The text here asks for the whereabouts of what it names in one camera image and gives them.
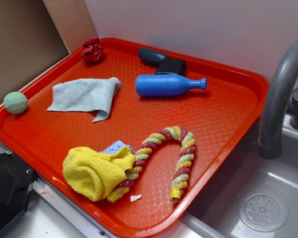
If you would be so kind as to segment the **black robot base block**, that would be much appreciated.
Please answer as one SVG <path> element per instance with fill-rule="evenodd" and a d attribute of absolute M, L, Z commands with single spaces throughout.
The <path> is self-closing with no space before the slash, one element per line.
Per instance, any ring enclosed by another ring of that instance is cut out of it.
<path fill-rule="evenodd" d="M 0 154 L 0 235 L 27 211 L 36 172 L 14 153 Z"/>

